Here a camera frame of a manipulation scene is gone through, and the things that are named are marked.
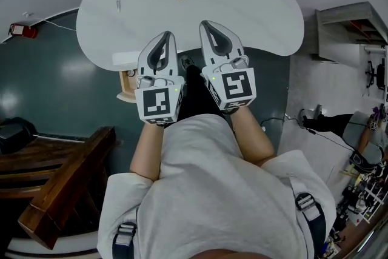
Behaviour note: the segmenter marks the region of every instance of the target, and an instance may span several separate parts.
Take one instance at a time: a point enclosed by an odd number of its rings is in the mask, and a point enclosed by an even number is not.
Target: white t-shirt
[[[118,226],[136,220],[135,258],[188,259],[209,249],[254,252],[273,259],[307,258],[290,187],[305,182],[322,206],[326,233],[335,220],[333,196],[301,151],[266,162],[242,159],[233,132],[216,115],[198,115],[164,132],[160,179],[135,173],[109,178],[97,248],[112,258]]]

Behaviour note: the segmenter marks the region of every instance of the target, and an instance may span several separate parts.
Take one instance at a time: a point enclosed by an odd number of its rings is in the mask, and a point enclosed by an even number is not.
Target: green floor
[[[76,13],[55,22],[75,29]],[[250,108],[259,120],[281,118],[289,58],[252,50],[246,54],[255,68],[257,98]],[[201,63],[199,50],[189,54]],[[111,173],[128,170],[142,127],[136,105],[117,99],[120,92],[118,73],[91,63],[70,30],[43,24],[36,39],[13,38],[0,45],[0,119],[20,116],[38,132],[71,136],[90,136],[99,126],[114,126],[122,144],[107,160]],[[281,123],[264,125],[277,149]]]

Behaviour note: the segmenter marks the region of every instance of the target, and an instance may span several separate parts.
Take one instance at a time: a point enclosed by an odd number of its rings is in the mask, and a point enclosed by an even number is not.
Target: person
[[[322,106],[315,109],[314,118],[306,116],[306,110],[299,113],[300,123],[307,129],[317,132],[332,132],[341,137],[350,147],[359,152],[369,164],[388,160],[388,138],[382,120],[378,121],[376,131],[370,129],[372,116],[356,111],[353,114],[324,116]]]
[[[200,69],[187,57],[181,64],[187,96],[178,122],[145,123],[130,172],[109,177],[98,231],[102,258],[112,258],[118,227],[128,221],[137,227],[136,259],[307,258],[289,178],[321,206],[325,239],[336,217],[329,189],[301,151],[275,156],[248,107],[230,115],[234,135]]]

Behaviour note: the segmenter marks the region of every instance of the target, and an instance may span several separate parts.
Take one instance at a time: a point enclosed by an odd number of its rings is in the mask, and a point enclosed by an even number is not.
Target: red object
[[[38,29],[31,26],[14,23],[14,24],[11,24],[8,34],[12,36],[35,38],[38,35]]]

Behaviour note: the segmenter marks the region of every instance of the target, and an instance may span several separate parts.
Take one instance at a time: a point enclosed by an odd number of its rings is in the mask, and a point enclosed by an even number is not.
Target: white cable
[[[75,29],[70,29],[70,28],[68,28],[68,27],[64,27],[64,26],[61,26],[61,25],[52,23],[52,22],[50,22],[50,21],[48,21],[48,20],[46,20],[46,19],[41,19],[41,18],[30,18],[30,19],[38,19],[38,20],[40,20],[40,21],[45,21],[45,22],[47,22],[47,23],[53,24],[53,25],[55,25],[55,26],[57,26],[57,27],[60,27],[60,28],[62,28],[62,29],[73,30],[73,32],[76,32]]]

